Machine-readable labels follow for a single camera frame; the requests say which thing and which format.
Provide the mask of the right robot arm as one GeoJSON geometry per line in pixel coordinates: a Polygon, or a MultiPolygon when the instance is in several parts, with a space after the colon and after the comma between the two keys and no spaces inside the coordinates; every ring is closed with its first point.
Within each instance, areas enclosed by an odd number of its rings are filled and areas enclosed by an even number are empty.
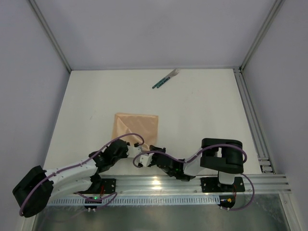
{"type": "Polygon", "coordinates": [[[244,192],[244,182],[237,174],[244,172],[247,160],[243,144],[238,140],[204,138],[201,148],[192,157],[176,159],[166,154],[166,149],[150,146],[147,166],[156,166],[170,177],[181,181],[194,179],[204,169],[216,170],[216,177],[202,180],[202,191],[211,192],[244,192]]]}

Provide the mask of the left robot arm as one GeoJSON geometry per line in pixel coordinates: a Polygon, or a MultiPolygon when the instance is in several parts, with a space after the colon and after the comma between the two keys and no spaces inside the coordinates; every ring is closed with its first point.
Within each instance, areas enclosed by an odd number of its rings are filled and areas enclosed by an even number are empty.
{"type": "Polygon", "coordinates": [[[120,159],[128,157],[130,144],[118,139],[104,150],[89,154],[89,158],[62,168],[44,170],[35,166],[14,187],[13,195],[25,218],[41,212],[47,203],[66,194],[87,191],[102,172],[108,171],[120,159]]]}

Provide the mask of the peach satin napkin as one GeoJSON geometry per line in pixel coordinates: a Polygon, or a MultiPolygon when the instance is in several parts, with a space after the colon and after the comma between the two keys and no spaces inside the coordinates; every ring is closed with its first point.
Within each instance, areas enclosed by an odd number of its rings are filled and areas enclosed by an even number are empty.
{"type": "Polygon", "coordinates": [[[116,113],[114,117],[112,139],[128,133],[137,133],[144,139],[142,148],[150,150],[150,145],[155,146],[158,137],[157,115],[116,113]]]}

